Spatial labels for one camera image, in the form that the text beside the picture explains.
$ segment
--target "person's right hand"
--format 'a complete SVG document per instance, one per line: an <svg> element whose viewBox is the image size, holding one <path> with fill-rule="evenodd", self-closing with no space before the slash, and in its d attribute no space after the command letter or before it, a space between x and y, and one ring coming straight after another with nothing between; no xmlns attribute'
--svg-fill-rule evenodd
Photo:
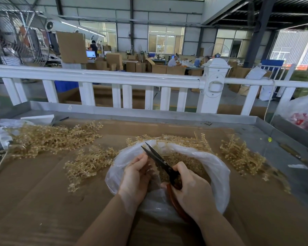
<svg viewBox="0 0 308 246"><path fill-rule="evenodd" d="M181 190L171 186L172 190L181 207L197 224L199 224L201 218L207 218L218 212L211 186L205 179L189 170L182 161L172 168L179 171L183 183Z"/></svg>

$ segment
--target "black shirt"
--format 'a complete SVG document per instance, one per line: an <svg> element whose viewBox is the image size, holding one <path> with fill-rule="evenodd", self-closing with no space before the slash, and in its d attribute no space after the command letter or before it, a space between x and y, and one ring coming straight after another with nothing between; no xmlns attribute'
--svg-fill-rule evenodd
<svg viewBox="0 0 308 246"><path fill-rule="evenodd" d="M94 51L94 54L96 55L96 57L98 57L98 52L97 52L98 47L96 46L96 44L92 43L90 45L90 48Z"/></svg>

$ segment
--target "black scissors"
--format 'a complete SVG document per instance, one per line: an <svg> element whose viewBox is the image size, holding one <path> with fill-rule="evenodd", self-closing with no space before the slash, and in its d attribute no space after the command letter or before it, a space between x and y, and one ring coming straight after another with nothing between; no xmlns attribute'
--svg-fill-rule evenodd
<svg viewBox="0 0 308 246"><path fill-rule="evenodd" d="M181 218L184 219L185 222L195 224L195 221L181 207L181 205L179 204L179 202L178 202L178 200L177 200L177 198L176 198L176 196L175 196L175 194L174 194L174 192L171 188L171 185L173 185L177 190L181 190L182 183L176 182L176 180L180 176L180 173L178 171L173 170L172 167L169 166L168 163L151 146L149 146L147 144L147 142L145 142L145 143L148 146L148 148L151 150L151 152L150 152L149 150L147 150L146 148L141 146L144 149L144 151L146 152L146 154L154 160L156 166L160 166L169 175L169 181L170 181L171 184L170 183L167 184L166 189L168 191L168 197L169 197L173 207L175 208L177 213L181 216Z"/></svg>

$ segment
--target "monitor screen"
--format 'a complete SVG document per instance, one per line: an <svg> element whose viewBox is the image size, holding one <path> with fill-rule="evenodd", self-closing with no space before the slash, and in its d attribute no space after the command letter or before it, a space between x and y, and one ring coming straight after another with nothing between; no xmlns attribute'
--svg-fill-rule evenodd
<svg viewBox="0 0 308 246"><path fill-rule="evenodd" d="M94 51L86 51L87 52L87 57L88 58L95 58L96 54L94 53Z"/></svg>

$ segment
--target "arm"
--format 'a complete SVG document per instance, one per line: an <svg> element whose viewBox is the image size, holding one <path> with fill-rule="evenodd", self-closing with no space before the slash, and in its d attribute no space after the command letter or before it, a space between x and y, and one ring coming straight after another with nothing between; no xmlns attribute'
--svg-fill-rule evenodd
<svg viewBox="0 0 308 246"><path fill-rule="evenodd" d="M210 184L188 170L183 162L172 168L179 171L183 183L181 190L173 186L172 190L181 207L200 227L206 245L244 246L233 227L218 212Z"/></svg>
<svg viewBox="0 0 308 246"><path fill-rule="evenodd" d="M147 192L149 169L146 154L139 155L127 165L117 195L75 246L126 245L137 208Z"/></svg>

